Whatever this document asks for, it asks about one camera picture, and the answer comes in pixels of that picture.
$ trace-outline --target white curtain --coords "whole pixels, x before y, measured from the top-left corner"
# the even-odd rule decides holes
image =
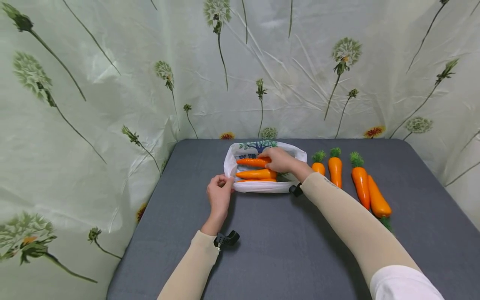
[[[185,138],[404,139],[480,228],[478,3],[7,1],[2,296],[104,299]]]

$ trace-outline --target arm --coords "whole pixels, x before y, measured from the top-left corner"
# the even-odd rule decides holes
[[[202,229],[197,231],[190,248],[164,285],[157,300],[199,300],[219,250],[213,245],[227,217],[233,178],[215,176],[207,187],[212,207]]]
[[[369,211],[325,176],[314,172],[279,148],[270,148],[267,165],[277,172],[291,172],[302,182],[304,194],[315,204],[333,230],[352,251],[367,284],[383,267],[403,265],[420,271],[407,251]]]

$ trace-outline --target hand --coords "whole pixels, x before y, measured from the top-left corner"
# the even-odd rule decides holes
[[[234,177],[217,175],[207,186],[208,201],[210,201],[210,216],[200,230],[206,235],[216,236],[227,218],[230,206],[230,195],[233,193]]]
[[[266,168],[275,172],[288,173],[299,163],[297,159],[278,147],[268,148],[258,155],[259,158],[269,157],[272,162],[266,164]]]
[[[307,177],[313,173],[310,168],[303,161],[292,157],[285,150],[279,147],[268,148],[258,156],[269,157],[272,162],[265,165],[265,168],[273,170],[275,172],[287,172],[292,173],[300,182],[304,182]]]

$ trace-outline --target white sleeve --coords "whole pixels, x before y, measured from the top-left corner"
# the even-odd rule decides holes
[[[370,282],[374,300],[444,300],[421,272],[403,265],[378,270]]]

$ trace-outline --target beige arm sleeve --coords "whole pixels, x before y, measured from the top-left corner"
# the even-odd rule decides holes
[[[201,231],[192,239],[190,248],[163,286],[157,300],[199,300],[219,250],[215,237]]]
[[[420,271],[395,236],[326,177],[312,173],[300,187],[352,251],[368,286],[373,274],[389,265],[404,265]]]

